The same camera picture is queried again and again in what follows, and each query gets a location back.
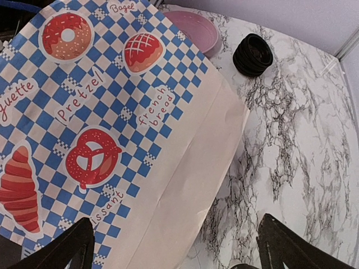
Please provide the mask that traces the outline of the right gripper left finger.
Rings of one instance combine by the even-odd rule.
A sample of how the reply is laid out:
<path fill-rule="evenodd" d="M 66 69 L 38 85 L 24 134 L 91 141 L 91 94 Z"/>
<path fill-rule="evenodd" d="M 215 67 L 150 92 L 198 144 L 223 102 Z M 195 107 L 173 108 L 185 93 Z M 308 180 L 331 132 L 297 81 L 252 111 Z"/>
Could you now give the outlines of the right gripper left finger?
<path fill-rule="evenodd" d="M 21 246 L 1 240 L 1 268 L 92 268 L 94 231 L 83 217 L 54 241 L 21 259 Z"/>

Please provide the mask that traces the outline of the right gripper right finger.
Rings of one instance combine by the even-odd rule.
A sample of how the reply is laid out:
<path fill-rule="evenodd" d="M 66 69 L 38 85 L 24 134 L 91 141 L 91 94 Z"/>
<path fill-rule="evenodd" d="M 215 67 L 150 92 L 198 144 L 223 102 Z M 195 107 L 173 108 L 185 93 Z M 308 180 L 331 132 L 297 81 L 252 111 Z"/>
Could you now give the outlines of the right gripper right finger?
<path fill-rule="evenodd" d="M 351 268 L 314 247 L 271 214 L 265 214 L 256 238 L 262 268 Z"/>

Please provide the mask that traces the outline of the blue checkered paper bag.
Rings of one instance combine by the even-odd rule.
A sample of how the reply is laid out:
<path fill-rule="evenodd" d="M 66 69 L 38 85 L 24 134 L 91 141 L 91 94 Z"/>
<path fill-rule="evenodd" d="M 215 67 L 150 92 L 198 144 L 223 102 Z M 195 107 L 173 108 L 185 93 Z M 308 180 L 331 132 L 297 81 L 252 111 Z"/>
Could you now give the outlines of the blue checkered paper bag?
<path fill-rule="evenodd" d="M 85 217 L 93 268 L 179 268 L 248 114 L 148 1 L 55 1 L 1 52 L 1 236 Z"/>

